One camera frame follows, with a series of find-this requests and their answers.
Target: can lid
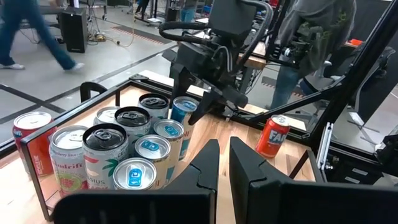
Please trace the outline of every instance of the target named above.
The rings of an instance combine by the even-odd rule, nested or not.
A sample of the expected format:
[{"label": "can lid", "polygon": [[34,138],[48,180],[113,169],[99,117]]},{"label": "can lid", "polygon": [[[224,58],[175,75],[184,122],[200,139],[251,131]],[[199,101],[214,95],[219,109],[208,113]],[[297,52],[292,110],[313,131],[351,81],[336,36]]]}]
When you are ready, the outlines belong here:
[{"label": "can lid", "polygon": [[135,144],[137,153],[146,159],[162,159],[170,154],[171,145],[162,136],[154,134],[139,138]]},{"label": "can lid", "polygon": [[282,115],[272,115],[271,120],[275,122],[275,124],[281,125],[283,127],[289,126],[289,122],[287,121],[286,117]]},{"label": "can lid", "polygon": [[87,127],[77,125],[59,129],[52,136],[52,142],[61,149],[78,149],[83,143],[86,130]]},{"label": "can lid", "polygon": [[139,127],[149,122],[149,113],[135,106],[118,109],[115,113],[116,121],[128,127]]},{"label": "can lid", "polygon": [[112,125],[115,124],[98,124],[89,128],[83,135],[83,142],[90,149],[99,151],[106,151],[121,146],[126,139],[126,134],[123,134],[121,130],[113,128]]},{"label": "can lid", "polygon": [[155,166],[143,158],[126,159],[116,167],[113,174],[116,187],[124,190],[148,189],[155,179]]},{"label": "can lid", "polygon": [[30,112],[22,114],[14,120],[14,126],[21,129],[37,129],[49,124],[52,120],[46,112]]},{"label": "can lid", "polygon": [[199,105],[199,102],[187,96],[181,96],[174,99],[174,104],[178,109],[187,112],[194,112]]},{"label": "can lid", "polygon": [[144,94],[139,98],[139,102],[142,106],[149,109],[163,109],[169,105],[167,97],[157,93]]},{"label": "can lid", "polygon": [[105,123],[113,123],[114,114],[118,109],[119,109],[118,106],[108,106],[102,108],[97,112],[97,118]]},{"label": "can lid", "polygon": [[177,139],[184,134],[184,127],[178,121],[162,119],[154,124],[156,134],[168,138]]}]

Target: red can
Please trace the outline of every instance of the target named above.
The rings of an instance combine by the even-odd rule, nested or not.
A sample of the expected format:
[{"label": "red can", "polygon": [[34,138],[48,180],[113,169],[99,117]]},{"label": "red can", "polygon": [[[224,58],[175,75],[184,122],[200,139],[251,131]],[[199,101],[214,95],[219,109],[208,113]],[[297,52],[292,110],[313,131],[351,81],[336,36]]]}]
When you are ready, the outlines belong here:
[{"label": "red can", "polygon": [[[24,163],[25,171],[29,174],[26,160],[21,148],[21,139],[32,134],[41,127],[51,123],[53,121],[51,115],[44,112],[30,112],[20,115],[14,120],[14,127],[12,128],[12,134],[15,139],[19,155]],[[33,165],[35,167],[38,176],[49,175],[53,173],[51,158],[49,154],[50,136],[56,131],[53,128],[41,135],[37,139],[31,141],[28,145],[29,153],[32,158]]]},{"label": "red can", "polygon": [[290,126],[285,117],[273,115],[262,130],[256,151],[266,157],[275,157],[285,141],[289,129]]}]

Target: blue can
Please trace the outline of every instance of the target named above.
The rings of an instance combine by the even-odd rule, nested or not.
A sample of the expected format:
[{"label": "blue can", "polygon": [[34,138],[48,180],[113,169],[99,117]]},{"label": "blue can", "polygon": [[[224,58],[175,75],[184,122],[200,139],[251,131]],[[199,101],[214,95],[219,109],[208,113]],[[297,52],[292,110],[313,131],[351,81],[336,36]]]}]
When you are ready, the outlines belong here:
[{"label": "blue can", "polygon": [[171,119],[178,121],[184,127],[179,161],[184,159],[187,155],[187,149],[192,137],[193,128],[195,127],[195,125],[189,125],[188,120],[192,113],[198,108],[198,105],[199,102],[187,96],[179,96],[173,100]]}]

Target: aluminum can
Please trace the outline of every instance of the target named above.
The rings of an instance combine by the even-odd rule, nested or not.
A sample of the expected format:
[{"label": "aluminum can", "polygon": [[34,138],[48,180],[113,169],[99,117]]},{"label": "aluminum can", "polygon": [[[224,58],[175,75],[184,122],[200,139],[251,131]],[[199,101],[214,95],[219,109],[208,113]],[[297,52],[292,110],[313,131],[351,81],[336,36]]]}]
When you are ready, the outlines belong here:
[{"label": "aluminum can", "polygon": [[153,189],[162,188],[166,182],[170,148],[167,139],[155,134],[144,136],[136,141],[137,156],[151,161],[156,167]]},{"label": "aluminum can", "polygon": [[118,109],[120,109],[118,106],[107,106],[99,109],[94,118],[93,124],[113,123],[114,114]]},{"label": "aluminum can", "polygon": [[68,126],[52,135],[49,153],[60,195],[65,197],[87,189],[87,175],[83,153],[84,126]]},{"label": "aluminum can", "polygon": [[[14,120],[12,135],[14,136],[17,150],[22,159],[25,171],[29,174],[27,163],[22,153],[21,140],[44,127],[53,121],[50,114],[45,112],[30,112],[20,115]],[[51,158],[49,154],[50,136],[56,131],[56,128],[48,130],[43,135],[29,143],[29,153],[38,176],[49,175],[53,173]]]},{"label": "aluminum can", "polygon": [[178,121],[163,119],[155,123],[154,131],[157,135],[166,138],[170,143],[169,165],[165,182],[165,185],[167,185],[172,179],[174,168],[180,158],[184,127]]},{"label": "aluminum can", "polygon": [[178,121],[184,127],[184,135],[181,145],[180,158],[182,160],[187,155],[189,142],[195,125],[189,125],[188,120],[192,113],[198,108],[199,102],[187,96],[179,96],[173,100],[171,119]]},{"label": "aluminum can", "polygon": [[135,154],[135,142],[149,134],[150,115],[148,111],[136,106],[127,106],[118,109],[114,114],[115,123],[122,126],[129,136],[129,157]]},{"label": "aluminum can", "polygon": [[113,174],[114,186],[120,190],[147,190],[154,185],[155,179],[155,165],[143,158],[126,159]]},{"label": "aluminum can", "polygon": [[114,189],[113,172],[127,159],[127,132],[117,124],[97,124],[83,134],[89,189]]},{"label": "aluminum can", "polygon": [[275,157],[285,141],[289,129],[289,122],[285,117],[272,115],[262,130],[256,151],[268,158]]},{"label": "aluminum can", "polygon": [[144,94],[138,100],[138,107],[148,111],[152,128],[158,120],[167,119],[169,116],[169,99],[164,95]]}]

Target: sneaker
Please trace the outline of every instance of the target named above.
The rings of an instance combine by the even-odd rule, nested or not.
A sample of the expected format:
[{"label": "sneaker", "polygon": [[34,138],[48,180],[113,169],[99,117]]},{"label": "sneaker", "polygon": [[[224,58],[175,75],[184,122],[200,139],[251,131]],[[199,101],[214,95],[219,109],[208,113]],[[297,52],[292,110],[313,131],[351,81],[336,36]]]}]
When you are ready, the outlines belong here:
[{"label": "sneaker", "polygon": [[8,66],[0,65],[0,68],[23,70],[25,69],[25,66],[15,63],[14,65],[8,65]]},{"label": "sneaker", "polygon": [[76,71],[79,71],[79,70],[80,70],[81,68],[83,68],[84,66],[85,66],[84,63],[76,63],[76,65],[73,66],[73,68],[68,69],[68,70],[65,70],[65,71],[67,71],[67,72],[76,72]]}]

